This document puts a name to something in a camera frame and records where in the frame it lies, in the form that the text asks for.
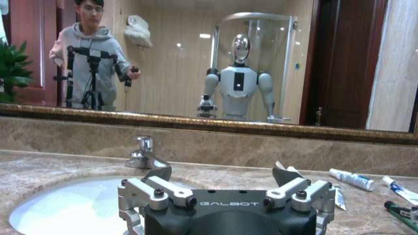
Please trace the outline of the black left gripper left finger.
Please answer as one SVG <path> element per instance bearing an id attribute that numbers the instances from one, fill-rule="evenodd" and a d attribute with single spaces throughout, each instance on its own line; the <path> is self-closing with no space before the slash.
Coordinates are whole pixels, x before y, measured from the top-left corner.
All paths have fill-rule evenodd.
<path id="1" fill-rule="evenodd" d="M 125 221 L 126 235 L 142 235 L 144 226 L 140 217 L 145 214 L 136 208 L 149 207 L 162 211 L 173 204 L 185 211 L 193 211 L 196 196 L 188 188 L 181 188 L 169 182 L 172 168 L 169 166 L 152 168 L 141 179 L 129 178 L 120 181 L 118 217 Z"/>

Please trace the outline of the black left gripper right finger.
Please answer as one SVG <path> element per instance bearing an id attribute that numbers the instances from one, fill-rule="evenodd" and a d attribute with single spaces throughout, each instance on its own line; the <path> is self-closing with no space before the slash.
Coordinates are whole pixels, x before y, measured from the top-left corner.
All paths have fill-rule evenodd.
<path id="1" fill-rule="evenodd" d="M 324 235 L 333 220 L 335 187 L 327 181 L 311 182 L 295 167 L 284 167 L 279 161 L 272 167 L 277 188 L 265 191 L 263 200 L 267 210 L 280 209 L 287 203 L 296 212 L 316 211 L 315 234 Z"/>

